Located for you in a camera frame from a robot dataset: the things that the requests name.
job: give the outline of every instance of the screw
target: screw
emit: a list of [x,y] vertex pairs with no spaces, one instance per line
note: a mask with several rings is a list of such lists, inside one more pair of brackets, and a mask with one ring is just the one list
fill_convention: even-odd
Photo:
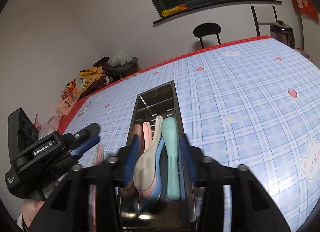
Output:
[[117,156],[110,156],[108,158],[108,163],[116,163],[118,161],[118,157]]
[[239,171],[247,171],[248,170],[247,166],[245,166],[244,164],[240,164],[238,166],[238,169],[239,169]]
[[80,164],[75,164],[71,167],[73,171],[80,171],[82,169],[82,166]]
[[213,159],[211,157],[205,156],[202,158],[204,163],[213,163]]

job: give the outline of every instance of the stainless steel container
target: stainless steel container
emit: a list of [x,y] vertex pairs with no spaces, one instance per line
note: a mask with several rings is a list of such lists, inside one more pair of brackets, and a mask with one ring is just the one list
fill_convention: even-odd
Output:
[[[134,125],[142,125],[143,122],[148,121],[154,131],[157,115],[161,115],[163,118],[175,117],[179,135],[184,133],[174,81],[137,96],[127,145],[131,142]],[[153,208],[142,214],[137,214],[140,195],[134,185],[118,190],[117,202],[122,225],[126,231],[196,231],[192,184],[188,180],[180,148],[178,162],[181,192],[179,201],[169,201],[167,198],[168,159],[165,147],[160,156],[162,192],[159,201]]]
[[277,22],[270,24],[270,33],[272,38],[294,49],[294,33],[289,25],[278,20]]

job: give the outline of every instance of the white wall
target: white wall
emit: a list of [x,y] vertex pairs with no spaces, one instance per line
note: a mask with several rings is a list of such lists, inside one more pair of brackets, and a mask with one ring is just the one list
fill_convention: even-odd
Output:
[[[153,27],[152,22],[160,17],[151,0],[65,1],[101,57],[125,50],[138,57],[142,68],[192,51],[198,41],[192,32],[201,23],[220,24],[221,42],[256,36],[249,4],[207,9]],[[301,47],[298,16],[291,0],[281,1],[283,5],[276,5],[278,19],[294,29],[296,46]],[[262,27],[261,33],[269,33],[268,27]],[[217,43],[215,36],[205,39]]]
[[314,65],[320,68],[320,26],[315,21],[301,15],[304,35],[304,50],[311,56]]
[[98,55],[61,0],[9,0],[0,14],[0,198],[17,219],[22,200],[4,182],[10,169],[8,115],[22,107],[46,122],[64,86],[93,65]]

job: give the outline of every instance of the star print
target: star print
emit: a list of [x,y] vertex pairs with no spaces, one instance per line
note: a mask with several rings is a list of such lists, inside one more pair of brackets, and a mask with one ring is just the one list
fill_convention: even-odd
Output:
[[228,122],[228,123],[233,123],[235,121],[235,117],[233,115],[228,115],[225,120]]

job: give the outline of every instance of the white spoon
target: white spoon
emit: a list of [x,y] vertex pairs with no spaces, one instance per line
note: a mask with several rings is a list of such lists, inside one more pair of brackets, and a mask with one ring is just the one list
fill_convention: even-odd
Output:
[[133,172],[133,183],[138,190],[151,187],[156,174],[156,151],[161,138],[161,123],[163,117],[156,117],[155,132],[149,148],[139,157]]

